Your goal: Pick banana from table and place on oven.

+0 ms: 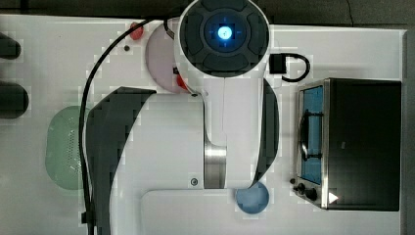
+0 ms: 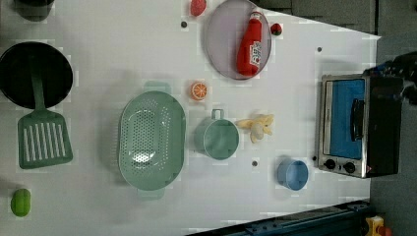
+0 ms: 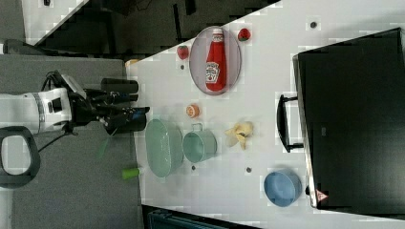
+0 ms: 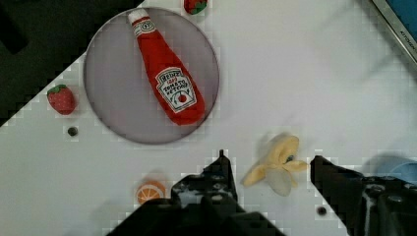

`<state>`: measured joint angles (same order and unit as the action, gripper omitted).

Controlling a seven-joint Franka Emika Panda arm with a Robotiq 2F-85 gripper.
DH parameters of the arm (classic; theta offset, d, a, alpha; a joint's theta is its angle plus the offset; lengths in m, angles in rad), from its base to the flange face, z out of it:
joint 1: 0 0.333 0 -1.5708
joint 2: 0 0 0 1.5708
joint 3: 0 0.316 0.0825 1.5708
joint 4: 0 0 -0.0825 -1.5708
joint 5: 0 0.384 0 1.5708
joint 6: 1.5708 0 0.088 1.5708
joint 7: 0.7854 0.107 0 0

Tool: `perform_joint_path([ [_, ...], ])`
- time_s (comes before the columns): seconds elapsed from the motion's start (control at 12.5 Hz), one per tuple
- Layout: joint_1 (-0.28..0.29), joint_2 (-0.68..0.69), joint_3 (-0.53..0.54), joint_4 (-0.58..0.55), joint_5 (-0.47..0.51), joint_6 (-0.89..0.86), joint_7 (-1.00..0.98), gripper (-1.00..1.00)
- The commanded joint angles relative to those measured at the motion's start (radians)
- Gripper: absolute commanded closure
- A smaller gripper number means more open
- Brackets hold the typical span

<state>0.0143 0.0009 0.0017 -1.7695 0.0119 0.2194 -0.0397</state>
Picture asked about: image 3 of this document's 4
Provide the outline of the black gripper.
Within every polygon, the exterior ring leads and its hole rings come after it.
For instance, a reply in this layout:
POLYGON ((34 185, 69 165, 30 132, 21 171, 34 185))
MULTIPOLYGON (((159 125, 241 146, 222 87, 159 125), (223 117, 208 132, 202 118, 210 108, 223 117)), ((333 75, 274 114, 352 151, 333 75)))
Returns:
MULTIPOLYGON (((92 121, 97 121, 99 114, 92 102, 104 102, 107 105, 137 101, 137 94, 121 92, 102 92, 91 99, 85 90, 75 79, 69 75, 62 74, 62 87, 66 90, 61 96, 62 112, 68 115, 68 120, 63 121, 62 130, 65 133, 72 133, 75 127, 86 126, 92 121)), ((149 107, 126 108, 120 114, 107 116, 104 129, 108 134, 119 134, 128 132, 143 131, 146 127, 146 114, 149 107)))

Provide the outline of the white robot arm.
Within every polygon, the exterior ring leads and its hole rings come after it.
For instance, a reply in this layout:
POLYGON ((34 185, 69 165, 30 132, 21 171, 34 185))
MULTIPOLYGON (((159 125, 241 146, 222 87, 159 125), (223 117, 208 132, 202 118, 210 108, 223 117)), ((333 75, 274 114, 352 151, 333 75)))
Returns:
POLYGON ((135 80, 104 78, 98 89, 86 89, 66 74, 50 72, 37 93, 1 95, 1 126, 38 135, 71 133, 98 121, 108 135, 142 131, 150 109, 133 105, 138 91, 135 80))

